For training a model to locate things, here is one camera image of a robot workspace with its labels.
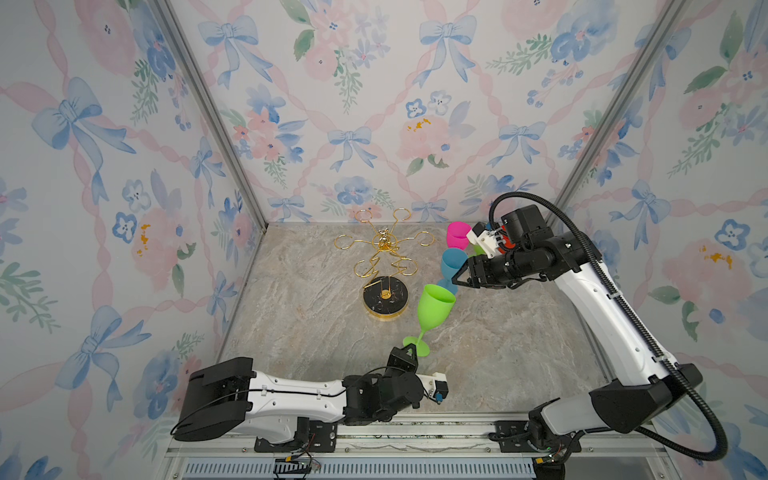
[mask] floral wallpaper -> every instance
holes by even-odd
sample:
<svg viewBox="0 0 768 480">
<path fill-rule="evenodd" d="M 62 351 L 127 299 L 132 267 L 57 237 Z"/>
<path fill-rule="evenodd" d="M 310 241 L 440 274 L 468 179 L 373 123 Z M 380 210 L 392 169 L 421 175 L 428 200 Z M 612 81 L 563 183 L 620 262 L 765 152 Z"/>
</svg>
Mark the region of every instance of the floral wallpaper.
<svg viewBox="0 0 768 480">
<path fill-rule="evenodd" d="M 171 3 L 260 207 L 291 222 L 472 221 L 503 192 L 554 199 L 664 5 Z"/>
<path fill-rule="evenodd" d="M 141 0 L 0 42 L 0 479 L 153 478 L 259 229 Z"/>
<path fill-rule="evenodd" d="M 703 373 L 730 450 L 671 452 L 684 478 L 768 478 L 767 48 L 768 2 L 692 2 L 569 208 L 654 335 Z M 713 446 L 688 399 L 654 423 Z"/>
</svg>

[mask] mounting plate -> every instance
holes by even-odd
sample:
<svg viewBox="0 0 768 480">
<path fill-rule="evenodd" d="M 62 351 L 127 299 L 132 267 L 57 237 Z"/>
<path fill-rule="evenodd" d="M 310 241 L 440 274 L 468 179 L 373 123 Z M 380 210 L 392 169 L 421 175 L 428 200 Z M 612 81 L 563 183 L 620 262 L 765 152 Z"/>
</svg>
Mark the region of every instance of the mounting plate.
<svg viewBox="0 0 768 480">
<path fill-rule="evenodd" d="M 525 433 L 528 420 L 499 420 L 493 422 L 493 425 L 496 427 L 496 433 L 499 435 L 520 435 Z M 572 442 L 569 435 L 563 435 L 562 441 Z M 540 452 L 544 455 L 551 453 L 551 450 L 535 449 L 528 440 L 518 440 L 516 442 L 511 440 L 501 440 L 498 442 L 498 446 L 502 453 Z M 573 448 L 574 453 L 579 453 L 581 451 L 581 444 L 578 441 L 572 442 L 571 447 Z"/>
<path fill-rule="evenodd" d="M 312 440 L 310 445 L 310 453 L 333 453 L 336 450 L 336 423 L 325 423 L 319 420 L 309 420 L 308 434 L 304 437 Z M 295 442 L 289 442 L 289 444 L 272 445 L 265 439 L 256 439 L 256 444 L 253 446 L 253 451 L 258 453 L 273 453 L 273 452 L 293 452 L 299 447 Z"/>
</svg>

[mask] wine glass base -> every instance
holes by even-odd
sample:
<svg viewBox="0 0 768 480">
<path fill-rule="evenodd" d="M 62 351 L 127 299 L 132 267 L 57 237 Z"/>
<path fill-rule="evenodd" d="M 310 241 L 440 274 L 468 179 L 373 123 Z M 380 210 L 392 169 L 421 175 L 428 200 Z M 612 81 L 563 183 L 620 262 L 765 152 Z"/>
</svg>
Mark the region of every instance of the wine glass base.
<svg viewBox="0 0 768 480">
<path fill-rule="evenodd" d="M 402 339 L 402 345 L 408 346 L 411 343 L 416 345 L 416 356 L 427 356 L 429 355 L 429 345 L 427 345 L 424 340 L 419 342 L 419 338 L 415 336 L 407 336 L 406 338 Z"/>
</svg>

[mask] blue cup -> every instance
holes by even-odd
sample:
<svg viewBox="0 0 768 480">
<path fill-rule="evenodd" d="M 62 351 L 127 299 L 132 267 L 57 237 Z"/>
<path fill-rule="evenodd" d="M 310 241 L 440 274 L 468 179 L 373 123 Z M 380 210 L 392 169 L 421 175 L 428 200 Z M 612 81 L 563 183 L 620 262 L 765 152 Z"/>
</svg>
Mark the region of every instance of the blue cup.
<svg viewBox="0 0 768 480">
<path fill-rule="evenodd" d="M 456 295 L 458 293 L 458 286 L 454 285 L 453 282 L 451 282 L 451 279 L 444 278 L 437 282 L 438 286 L 443 287 L 444 289 L 448 290 L 450 293 L 453 293 Z"/>
<path fill-rule="evenodd" d="M 442 262 L 440 263 L 440 271 L 443 277 L 449 282 L 458 269 L 462 268 L 464 262 L 467 261 L 467 254 L 464 250 L 458 248 L 449 248 L 442 254 Z"/>
</svg>

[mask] black motor joint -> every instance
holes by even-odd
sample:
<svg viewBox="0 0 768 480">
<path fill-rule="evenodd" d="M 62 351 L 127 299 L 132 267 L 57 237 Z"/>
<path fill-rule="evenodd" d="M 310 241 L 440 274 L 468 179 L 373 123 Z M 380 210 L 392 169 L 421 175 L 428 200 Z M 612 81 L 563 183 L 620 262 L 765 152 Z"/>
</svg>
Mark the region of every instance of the black motor joint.
<svg viewBox="0 0 768 480">
<path fill-rule="evenodd" d="M 538 207 L 529 205 L 502 216 L 503 227 L 515 246 L 494 258 L 486 255 L 469 257 L 465 266 L 453 277 L 453 283 L 472 288 L 516 288 L 529 280 L 554 280 L 568 271 L 581 271 L 587 254 L 572 232 L 554 235 L 547 227 Z M 590 245 L 592 253 L 600 252 Z M 458 278 L 469 270 L 465 282 Z M 538 278 L 526 278 L 532 275 Z"/>
</svg>

